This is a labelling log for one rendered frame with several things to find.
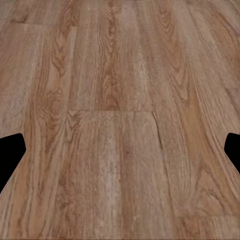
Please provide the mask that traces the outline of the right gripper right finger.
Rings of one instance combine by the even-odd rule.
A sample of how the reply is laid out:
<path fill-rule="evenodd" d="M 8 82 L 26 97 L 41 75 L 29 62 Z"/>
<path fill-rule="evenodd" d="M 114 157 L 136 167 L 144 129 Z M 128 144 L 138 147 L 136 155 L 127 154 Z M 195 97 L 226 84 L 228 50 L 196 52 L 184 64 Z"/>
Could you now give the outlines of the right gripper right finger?
<path fill-rule="evenodd" d="M 224 151 L 240 173 L 240 135 L 228 133 Z"/>

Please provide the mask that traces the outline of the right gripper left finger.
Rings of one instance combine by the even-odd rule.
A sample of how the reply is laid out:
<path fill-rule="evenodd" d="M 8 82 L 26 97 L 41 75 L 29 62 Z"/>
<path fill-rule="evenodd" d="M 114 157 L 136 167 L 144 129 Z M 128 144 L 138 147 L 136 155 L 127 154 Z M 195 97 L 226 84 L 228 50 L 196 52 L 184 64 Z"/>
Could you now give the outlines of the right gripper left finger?
<path fill-rule="evenodd" d="M 0 138 L 0 193 L 26 152 L 21 133 Z"/>

